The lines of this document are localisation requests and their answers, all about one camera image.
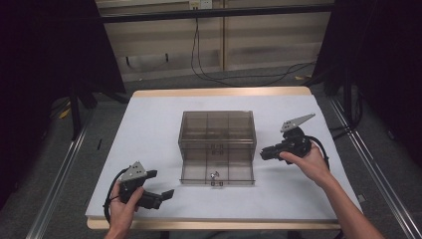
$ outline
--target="clear plastic box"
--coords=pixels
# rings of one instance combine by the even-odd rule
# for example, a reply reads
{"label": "clear plastic box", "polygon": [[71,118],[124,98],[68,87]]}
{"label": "clear plastic box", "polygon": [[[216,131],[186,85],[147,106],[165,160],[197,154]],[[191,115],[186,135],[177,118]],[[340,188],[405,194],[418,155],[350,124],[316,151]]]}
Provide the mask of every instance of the clear plastic box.
{"label": "clear plastic box", "polygon": [[184,112],[179,135],[185,184],[253,185],[252,112]]}

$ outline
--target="gray carpet floor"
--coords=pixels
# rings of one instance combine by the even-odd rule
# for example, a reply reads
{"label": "gray carpet floor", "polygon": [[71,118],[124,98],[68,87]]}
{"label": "gray carpet floor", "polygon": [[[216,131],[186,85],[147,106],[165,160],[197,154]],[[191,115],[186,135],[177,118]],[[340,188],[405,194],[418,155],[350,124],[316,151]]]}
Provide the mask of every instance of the gray carpet floor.
{"label": "gray carpet floor", "polygon": [[[209,74],[213,78],[227,76],[261,76],[281,74],[287,68],[258,69],[230,73]],[[307,66],[287,77],[242,78],[205,81],[197,76],[184,76],[159,80],[126,83],[126,96],[138,90],[152,89],[194,89],[221,88],[234,85],[256,87],[274,82],[270,86],[297,86],[302,81],[294,76],[309,75],[313,65]],[[311,87],[329,127],[340,126],[322,85]],[[87,125],[87,134],[78,152],[76,161],[61,192],[44,238],[102,238],[105,231],[91,230],[85,216],[91,195],[103,169],[108,151],[112,145],[126,105],[116,103],[103,95],[96,95],[99,105],[93,111],[93,118]],[[392,188],[411,213],[417,225],[422,225],[422,169],[408,156],[400,141],[391,140],[387,128],[376,113],[364,103],[363,118],[357,128],[373,157],[384,172]],[[88,110],[82,109],[82,119]],[[27,175],[22,175],[19,189],[13,193],[0,212],[0,237],[25,238],[40,210],[51,185],[65,158],[72,137],[72,119],[52,119],[46,139],[37,161]],[[355,147],[348,136],[335,141],[347,177],[357,195],[364,195],[361,202],[364,214],[387,238],[407,238],[391,212],[370,174],[365,169]],[[304,231],[304,238],[333,238],[335,231]],[[132,231],[130,238],[156,239],[156,231]]]}

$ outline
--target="white table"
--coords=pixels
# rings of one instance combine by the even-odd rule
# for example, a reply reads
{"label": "white table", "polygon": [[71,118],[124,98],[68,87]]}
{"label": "white table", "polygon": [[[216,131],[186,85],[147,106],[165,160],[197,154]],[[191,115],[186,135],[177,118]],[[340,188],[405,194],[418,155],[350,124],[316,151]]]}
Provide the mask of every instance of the white table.
{"label": "white table", "polygon": [[[177,143],[184,111],[253,111],[257,136],[253,186],[181,184],[182,158]],[[158,210],[140,209],[132,228],[178,229],[338,229],[323,191],[295,165],[264,161],[259,151],[280,142],[285,120],[315,113],[301,125],[318,138],[329,156],[331,173],[360,208],[347,180],[335,145],[307,88],[245,88],[139,91],[134,93],[105,162],[87,209],[92,229],[107,229],[103,204],[112,179],[139,160],[156,178],[144,183],[147,191],[175,189],[173,198]]]}

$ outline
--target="table edge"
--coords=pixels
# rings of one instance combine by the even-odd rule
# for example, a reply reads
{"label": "table edge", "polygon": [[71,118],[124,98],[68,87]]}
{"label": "table edge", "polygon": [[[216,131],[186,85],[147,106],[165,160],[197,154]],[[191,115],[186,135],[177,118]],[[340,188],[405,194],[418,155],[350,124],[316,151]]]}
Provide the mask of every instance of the table edge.
{"label": "table edge", "polygon": [[132,97],[310,96],[311,94],[311,90],[307,87],[267,87],[144,90],[134,92]]}
{"label": "table edge", "polygon": [[[109,229],[101,218],[88,218],[87,225],[93,230]],[[163,220],[134,219],[131,229],[142,230],[335,230],[340,229],[337,220]]]}

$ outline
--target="person's forearm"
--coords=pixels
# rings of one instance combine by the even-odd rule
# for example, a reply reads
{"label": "person's forearm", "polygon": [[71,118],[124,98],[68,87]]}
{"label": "person's forearm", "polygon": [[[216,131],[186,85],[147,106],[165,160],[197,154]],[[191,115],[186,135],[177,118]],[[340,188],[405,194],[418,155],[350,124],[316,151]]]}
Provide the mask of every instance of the person's forearm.
{"label": "person's forearm", "polygon": [[333,176],[324,182],[322,189],[346,238],[383,238],[381,233],[353,204]]}

